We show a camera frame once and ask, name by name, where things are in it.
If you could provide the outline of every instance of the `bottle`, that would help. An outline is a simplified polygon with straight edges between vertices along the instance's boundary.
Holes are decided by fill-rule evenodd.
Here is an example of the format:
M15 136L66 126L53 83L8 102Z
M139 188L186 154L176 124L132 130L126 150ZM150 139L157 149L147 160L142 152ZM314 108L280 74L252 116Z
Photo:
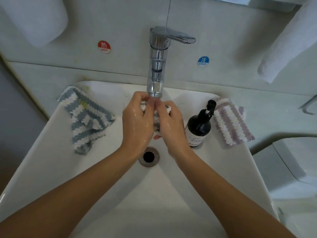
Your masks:
M185 133L190 147L197 147L211 129L210 119L214 114L217 103L209 100L207 109L202 109L198 115L192 116L186 125Z

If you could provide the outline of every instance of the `bottle label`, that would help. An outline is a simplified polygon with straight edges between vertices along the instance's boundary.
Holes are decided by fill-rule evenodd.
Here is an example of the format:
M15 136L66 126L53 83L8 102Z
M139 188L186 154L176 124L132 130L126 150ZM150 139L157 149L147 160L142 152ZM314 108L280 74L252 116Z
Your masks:
M186 138L188 144L190 146L198 146L206 136L197 136L194 135L192 132L189 131L188 127L185 128Z

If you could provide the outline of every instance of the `red hot sticker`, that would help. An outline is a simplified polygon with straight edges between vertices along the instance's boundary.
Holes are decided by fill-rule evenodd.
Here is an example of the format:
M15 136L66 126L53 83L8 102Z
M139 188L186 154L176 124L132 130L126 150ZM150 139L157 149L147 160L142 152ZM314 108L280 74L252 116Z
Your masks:
M107 43L106 41L100 41L98 43L98 48L103 53L109 53L110 50L111 50L111 47L110 47L109 43Z

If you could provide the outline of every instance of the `forearm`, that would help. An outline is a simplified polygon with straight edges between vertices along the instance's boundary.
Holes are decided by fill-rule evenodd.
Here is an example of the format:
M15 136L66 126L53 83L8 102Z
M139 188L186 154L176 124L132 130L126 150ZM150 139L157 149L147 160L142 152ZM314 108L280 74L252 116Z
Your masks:
M229 237L294 236L274 217L238 191L194 152L176 162L199 195L212 209Z
M1 237L68 237L88 210L135 163L119 148L0 223Z

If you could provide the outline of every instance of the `blue cold sticker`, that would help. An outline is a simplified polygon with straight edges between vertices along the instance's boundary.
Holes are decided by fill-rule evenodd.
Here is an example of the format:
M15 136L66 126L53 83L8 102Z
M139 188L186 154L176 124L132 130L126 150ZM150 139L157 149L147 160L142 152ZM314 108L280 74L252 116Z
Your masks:
M200 59L198 59L198 66L200 67L206 67L209 63L209 58L207 56L203 56Z

